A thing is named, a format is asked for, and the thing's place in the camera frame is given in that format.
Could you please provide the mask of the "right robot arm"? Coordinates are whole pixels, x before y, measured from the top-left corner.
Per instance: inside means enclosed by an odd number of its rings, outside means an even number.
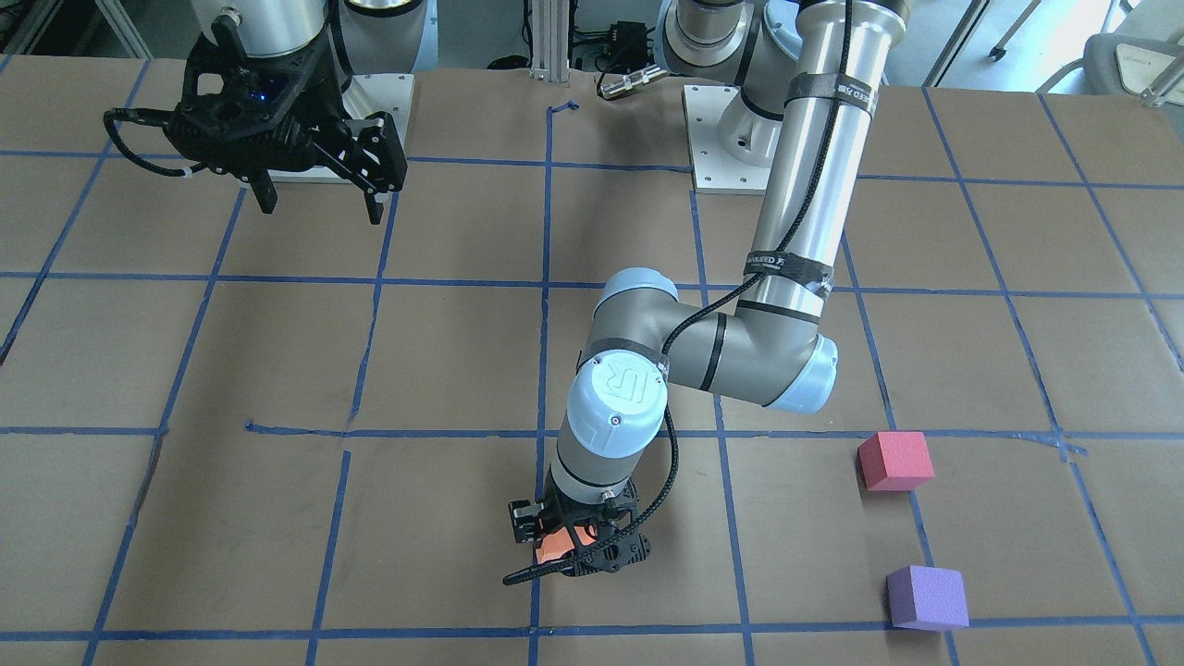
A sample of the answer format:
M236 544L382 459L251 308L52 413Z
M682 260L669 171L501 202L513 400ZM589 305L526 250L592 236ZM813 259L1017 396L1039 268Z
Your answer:
M367 75L411 72L426 1L195 1L202 34L165 135L184 156L234 177L264 214L272 173L324 167L363 193L369 222L407 173L395 113Z

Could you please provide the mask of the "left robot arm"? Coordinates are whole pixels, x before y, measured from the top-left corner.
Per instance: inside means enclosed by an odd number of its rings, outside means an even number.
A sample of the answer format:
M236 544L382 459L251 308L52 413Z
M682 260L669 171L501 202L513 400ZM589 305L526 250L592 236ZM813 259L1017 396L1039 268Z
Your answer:
M884 63L905 39L908 1L673 1L655 55L677 73L734 84L721 139L770 169L735 290L695 308L671 278L626 268L606 282L575 363L538 499L509 505L536 561L504 585L547 574L613 574L644 561L633 470L665 431L670 385L783 412L815 414L838 352L821 313L870 132Z

